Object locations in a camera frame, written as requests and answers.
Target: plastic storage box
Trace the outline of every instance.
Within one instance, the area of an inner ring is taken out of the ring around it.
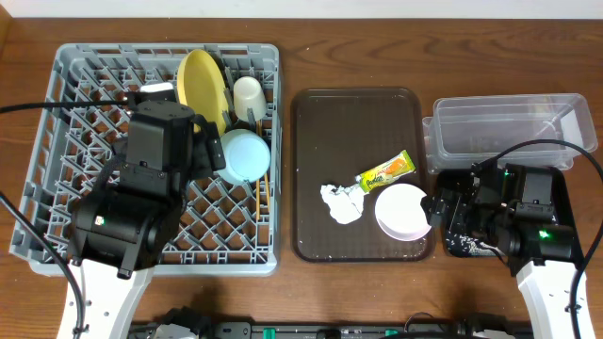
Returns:
[[[597,147],[593,118],[579,94],[510,95],[440,99],[423,119],[428,169],[468,169],[523,141],[552,138],[588,152]],[[568,170],[579,153],[561,145],[524,147],[500,163]]]

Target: gray plastic dish rack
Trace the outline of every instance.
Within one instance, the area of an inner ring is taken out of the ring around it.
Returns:
[[[180,61],[203,49],[218,62],[231,90],[240,77],[260,81],[268,102],[262,121],[269,140],[269,209],[266,182],[231,186],[217,175],[191,183],[180,232],[164,248],[156,276],[265,276],[277,267],[281,201],[281,80],[279,52],[269,44],[146,43],[65,44],[57,50],[47,102],[120,100],[128,90],[176,83]],[[20,210],[67,257],[73,204],[90,191],[110,142],[127,136],[129,116],[116,106],[43,109],[27,171]],[[117,182],[114,175],[109,182]],[[255,190],[260,189],[260,221],[255,222]],[[62,274],[52,258],[19,224],[10,253],[34,272]]]

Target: brown tray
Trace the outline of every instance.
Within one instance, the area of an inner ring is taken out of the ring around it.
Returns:
[[[354,176],[406,150],[416,172],[399,183],[427,192],[427,166],[418,99],[408,89],[309,89],[291,106],[294,129],[293,249],[309,262],[419,261],[432,253],[433,232],[403,242],[385,234],[375,201],[365,196],[363,215],[340,225],[320,197],[325,184],[351,186]]]

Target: white cup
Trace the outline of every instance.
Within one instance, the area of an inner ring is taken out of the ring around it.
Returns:
[[[253,110],[253,116],[256,121],[266,116],[268,110],[266,105],[266,97],[262,85],[254,77],[243,76],[235,82],[235,113],[236,116],[248,122],[247,109]]]

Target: yellow plate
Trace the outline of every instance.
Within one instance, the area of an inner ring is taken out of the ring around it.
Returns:
[[[180,62],[176,86],[180,104],[189,106],[195,113],[215,122],[218,132],[223,135],[226,122],[222,111],[228,111],[224,97],[226,85],[214,58],[206,51],[190,52]]]

